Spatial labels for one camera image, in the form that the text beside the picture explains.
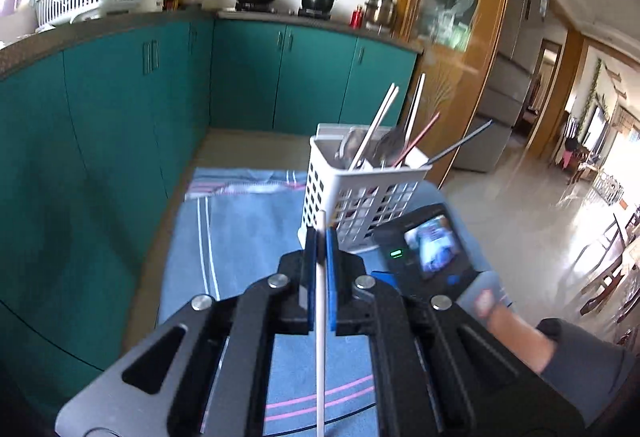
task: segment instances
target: blue gripper pad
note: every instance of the blue gripper pad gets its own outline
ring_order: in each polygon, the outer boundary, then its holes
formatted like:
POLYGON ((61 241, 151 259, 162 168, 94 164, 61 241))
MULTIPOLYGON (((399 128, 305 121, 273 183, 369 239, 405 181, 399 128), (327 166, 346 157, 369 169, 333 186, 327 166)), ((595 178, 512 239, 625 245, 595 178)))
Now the blue gripper pad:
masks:
POLYGON ((305 251, 303 253, 306 279, 306 312, 309 330, 314 330, 316 319, 316 258, 318 258, 318 234, 312 227, 306 229, 305 251))
POLYGON ((338 237, 335 228, 329 227, 326 231, 326 279, 327 279, 327 310, 329 314, 329 327, 335 331, 338 319, 338 293, 336 290, 335 265, 340 258, 338 250, 338 237))
POLYGON ((393 273, 390 273, 389 271, 371 271, 371 276, 376 280, 382 280, 383 282, 386 282, 389 285, 398 289, 398 283, 396 282, 396 277, 394 276, 393 273))

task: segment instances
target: hanging vine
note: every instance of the hanging vine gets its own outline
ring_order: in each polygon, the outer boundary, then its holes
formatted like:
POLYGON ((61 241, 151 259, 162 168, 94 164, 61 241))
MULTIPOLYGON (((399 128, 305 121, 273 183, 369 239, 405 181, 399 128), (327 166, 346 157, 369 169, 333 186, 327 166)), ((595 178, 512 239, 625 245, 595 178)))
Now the hanging vine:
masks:
POLYGON ((593 73, 593 80, 591 80, 591 88, 589 89, 587 102, 584 104, 584 108, 582 109, 582 115, 580 116, 580 122, 578 124, 578 139, 581 139, 585 134, 584 131, 587 128, 587 117, 589 115, 589 111, 591 110, 591 105, 593 104, 593 102, 595 102, 598 99, 596 90, 598 89, 598 78, 600 77, 601 70, 602 70, 602 60, 598 58, 598 63, 596 63, 596 70, 593 73))

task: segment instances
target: person's arm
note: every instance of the person's arm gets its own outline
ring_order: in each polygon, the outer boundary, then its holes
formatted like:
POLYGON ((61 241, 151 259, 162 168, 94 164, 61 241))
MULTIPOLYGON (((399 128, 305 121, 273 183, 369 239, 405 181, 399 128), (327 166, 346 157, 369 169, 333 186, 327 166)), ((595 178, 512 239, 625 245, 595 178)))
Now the person's arm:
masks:
POLYGON ((542 373, 556 352, 556 343, 503 304, 487 320, 487 330, 535 373, 542 373))
POLYGON ((604 417, 636 365, 632 353, 601 341, 580 327, 559 319, 545 319, 538 327, 532 327, 502 303, 495 305, 486 327, 514 356, 572 403, 587 427, 604 417))

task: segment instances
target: chopstick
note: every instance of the chopstick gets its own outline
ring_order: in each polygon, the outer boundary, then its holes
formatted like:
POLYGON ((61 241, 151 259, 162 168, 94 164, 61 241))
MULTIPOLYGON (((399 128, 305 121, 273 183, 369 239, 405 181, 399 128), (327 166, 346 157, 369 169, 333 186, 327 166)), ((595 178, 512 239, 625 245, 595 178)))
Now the chopstick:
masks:
POLYGON ((400 154, 400 156, 398 156, 398 159, 396 159, 396 162, 391 165, 392 167, 397 168, 400 165, 400 163, 404 160, 406 155, 415 148, 415 145, 420 143, 420 140, 422 140, 422 138, 426 135, 426 133, 431 130, 431 127, 435 125, 435 123, 439 118, 440 118, 440 113, 436 112, 435 116, 431 118, 431 121, 427 124, 426 127, 422 129, 420 134, 415 136, 415 139, 404 147, 404 150, 402 150, 402 154, 400 154))
POLYGON ((389 87, 389 90, 386 91, 385 99, 382 100, 382 104, 380 105, 380 108, 376 113, 376 117, 373 118, 373 122, 371 123, 369 130, 367 130, 367 133, 365 134, 364 139, 362 140, 362 144, 360 145, 358 151, 356 152, 356 156, 353 158, 353 161, 349 166, 349 170, 354 170, 354 168, 356 168, 358 161, 362 158, 364 151, 366 150, 367 145, 371 140, 371 136, 373 136, 373 133, 380 126, 380 123, 382 123, 382 120, 385 119, 386 113, 391 108, 391 105, 393 105, 393 102, 396 99, 396 96, 398 96, 399 92, 400 92, 400 87, 396 87, 395 83, 392 83, 391 87, 389 87))
MULTIPOLYGON (((326 248, 326 216, 324 210, 316 215, 316 240, 326 248)), ((324 437, 324 387, 326 363, 326 251, 316 250, 316 427, 318 437, 324 437)))
POLYGON ((415 116, 418 113, 418 105, 420 104, 420 98, 422 97, 422 87, 424 87, 424 73, 420 76, 418 81, 418 89, 415 91, 414 100, 411 103, 411 109, 409 110, 409 121, 406 124, 406 132, 404 135, 404 144, 409 143, 411 138, 411 131, 414 130, 415 116))
POLYGON ((445 148, 442 152, 440 152, 439 154, 437 154, 437 156, 433 156, 428 162, 427 164, 433 164, 435 163, 438 159, 442 159, 444 156, 450 154, 451 152, 453 152, 457 147, 462 146, 463 144, 465 144, 467 141, 472 140, 474 137, 476 137, 478 134, 480 134, 480 132, 482 132, 483 130, 486 130, 487 128, 491 127, 491 125, 493 125, 494 121, 493 120, 489 120, 487 121, 484 125, 482 125, 481 127, 476 128, 476 130, 474 130, 473 132, 471 132, 471 134, 468 134, 467 136, 465 136, 464 138, 462 138, 460 141, 456 141, 454 144, 452 144, 451 146, 449 146, 448 148, 445 148))

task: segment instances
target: tiled floor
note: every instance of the tiled floor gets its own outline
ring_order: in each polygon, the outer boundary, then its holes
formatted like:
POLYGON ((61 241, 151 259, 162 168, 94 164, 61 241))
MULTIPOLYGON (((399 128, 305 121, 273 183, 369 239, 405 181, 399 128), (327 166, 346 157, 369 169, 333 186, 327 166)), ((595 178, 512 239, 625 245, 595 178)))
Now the tiled floor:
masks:
MULTIPOLYGON (((125 349, 154 327, 173 218, 194 166, 306 170, 308 154, 306 137, 210 131, 172 197, 149 253, 125 349)), ((607 207, 587 184, 567 188, 566 180, 546 163, 524 158, 522 147, 510 143, 493 173, 454 171, 444 192, 478 238, 524 319, 536 324, 544 317, 562 317, 612 339, 611 319, 622 300, 614 298, 600 314, 580 317, 578 309, 587 299, 575 296, 600 255, 588 251, 574 260, 610 224, 614 207, 607 207)))

